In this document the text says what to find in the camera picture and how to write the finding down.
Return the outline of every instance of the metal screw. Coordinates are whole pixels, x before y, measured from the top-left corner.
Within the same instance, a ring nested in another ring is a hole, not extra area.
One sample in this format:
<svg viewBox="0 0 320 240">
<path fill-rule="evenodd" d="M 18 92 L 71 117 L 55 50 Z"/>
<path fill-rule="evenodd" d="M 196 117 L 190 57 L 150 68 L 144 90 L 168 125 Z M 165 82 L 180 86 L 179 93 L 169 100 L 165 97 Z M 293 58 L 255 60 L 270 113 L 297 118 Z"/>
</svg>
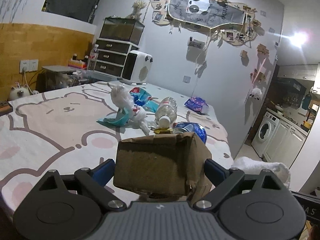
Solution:
<svg viewBox="0 0 320 240">
<path fill-rule="evenodd" d="M 207 209 L 212 207 L 211 202 L 207 201 L 207 200 L 200 200 L 196 203 L 196 206 L 200 209 Z"/>
<path fill-rule="evenodd" d="M 121 208 L 124 206 L 124 203 L 121 200 L 111 200 L 108 203 L 110 208 Z"/>
</svg>

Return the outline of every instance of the washing machine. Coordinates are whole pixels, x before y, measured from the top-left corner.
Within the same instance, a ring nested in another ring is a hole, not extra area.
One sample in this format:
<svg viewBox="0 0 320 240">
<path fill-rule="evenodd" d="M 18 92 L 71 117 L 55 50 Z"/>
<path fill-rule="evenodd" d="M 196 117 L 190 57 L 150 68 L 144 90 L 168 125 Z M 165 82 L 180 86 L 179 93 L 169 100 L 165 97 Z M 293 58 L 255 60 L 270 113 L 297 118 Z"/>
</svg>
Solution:
<svg viewBox="0 0 320 240">
<path fill-rule="evenodd" d="M 276 133 L 279 124 L 280 120 L 269 112 L 266 112 L 263 116 L 259 130 L 252 141 L 252 147 L 260 157 L 266 153 L 267 147 Z"/>
</svg>

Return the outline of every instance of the bed sheet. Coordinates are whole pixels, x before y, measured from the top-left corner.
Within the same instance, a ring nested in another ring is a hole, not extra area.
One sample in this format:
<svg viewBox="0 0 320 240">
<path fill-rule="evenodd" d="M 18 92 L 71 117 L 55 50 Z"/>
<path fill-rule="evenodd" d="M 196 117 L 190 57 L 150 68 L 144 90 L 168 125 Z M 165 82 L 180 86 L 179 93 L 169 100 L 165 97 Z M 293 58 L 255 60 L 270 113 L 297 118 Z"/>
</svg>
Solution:
<svg viewBox="0 0 320 240">
<path fill-rule="evenodd" d="M 108 158 L 116 159 L 119 140 L 144 136 L 138 127 L 105 127 L 96 122 L 116 113 L 110 97 L 111 88 L 116 84 L 120 82 L 98 82 L 10 102 L 14 111 L 0 117 L 0 189 L 2 206 L 8 215 L 13 215 L 48 170 L 56 169 L 63 175 L 73 174 L 82 167 L 94 168 Z M 212 106 L 208 115 L 200 116 L 184 106 L 187 96 L 151 84 L 140 87 L 159 100 L 167 96 L 175 98 L 177 122 L 203 125 L 212 159 L 227 169 L 231 167 L 233 159 L 227 132 Z M 154 113 L 148 112 L 148 120 L 154 120 Z M 106 189 L 127 205 L 139 197 L 114 187 L 112 180 Z"/>
</svg>

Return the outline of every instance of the wooden wall panel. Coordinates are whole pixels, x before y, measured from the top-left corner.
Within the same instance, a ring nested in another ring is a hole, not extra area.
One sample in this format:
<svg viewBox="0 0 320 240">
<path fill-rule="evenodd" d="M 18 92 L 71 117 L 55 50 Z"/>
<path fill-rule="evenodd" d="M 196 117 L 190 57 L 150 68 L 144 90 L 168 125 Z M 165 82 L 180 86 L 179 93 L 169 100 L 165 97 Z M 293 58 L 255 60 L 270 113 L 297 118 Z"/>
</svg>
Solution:
<svg viewBox="0 0 320 240">
<path fill-rule="evenodd" d="M 91 49 L 92 40 L 92 34 L 69 29 L 34 24 L 0 24 L 0 101 L 7 100 L 16 82 L 21 83 L 21 60 L 38 59 L 38 70 L 42 66 L 67 65 L 74 53 L 78 58 L 84 58 Z M 36 72 L 26 73 L 28 82 L 34 74 Z M 30 88 L 33 90 L 35 86 L 33 83 Z"/>
</svg>

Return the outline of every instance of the white heater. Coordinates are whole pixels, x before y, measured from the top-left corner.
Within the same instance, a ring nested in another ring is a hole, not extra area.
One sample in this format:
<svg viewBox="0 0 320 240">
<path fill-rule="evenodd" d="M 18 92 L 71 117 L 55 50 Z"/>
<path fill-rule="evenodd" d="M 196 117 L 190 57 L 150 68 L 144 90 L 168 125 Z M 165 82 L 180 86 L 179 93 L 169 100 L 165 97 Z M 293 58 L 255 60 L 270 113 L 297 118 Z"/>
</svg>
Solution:
<svg viewBox="0 0 320 240">
<path fill-rule="evenodd" d="M 130 51 L 122 71 L 122 81 L 129 85 L 145 83 L 152 62 L 151 55 L 138 50 Z"/>
</svg>

